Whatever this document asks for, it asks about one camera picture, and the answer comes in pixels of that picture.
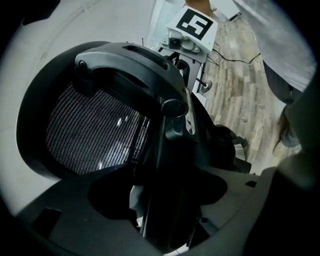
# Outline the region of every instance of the wooden floor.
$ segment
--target wooden floor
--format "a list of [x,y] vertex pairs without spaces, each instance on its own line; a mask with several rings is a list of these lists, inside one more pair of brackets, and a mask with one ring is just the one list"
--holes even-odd
[[[214,49],[225,58],[249,62],[259,53],[256,38],[244,15],[234,21],[219,23]],[[288,149],[281,158],[273,156],[279,137],[279,117],[284,104],[271,92],[259,56],[252,65],[226,61],[216,53],[209,57],[219,66],[207,62],[203,81],[212,81],[204,96],[205,108],[212,121],[232,129],[248,140],[244,148],[246,160],[252,164],[251,173],[261,174],[267,167],[278,165],[281,158],[299,151]]]

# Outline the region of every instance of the shoe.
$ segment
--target shoe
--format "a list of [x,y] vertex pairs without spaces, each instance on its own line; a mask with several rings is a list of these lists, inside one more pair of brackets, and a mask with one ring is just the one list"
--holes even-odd
[[283,158],[288,151],[288,148],[282,144],[281,140],[274,146],[272,154],[277,158]]

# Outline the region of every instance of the black bolt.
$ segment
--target black bolt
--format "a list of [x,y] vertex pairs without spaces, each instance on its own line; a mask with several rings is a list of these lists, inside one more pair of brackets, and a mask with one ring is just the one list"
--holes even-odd
[[87,65],[87,63],[85,63],[83,60],[80,60],[80,61],[79,61],[79,69],[80,69],[82,72],[87,72],[87,71],[88,71],[88,65]]

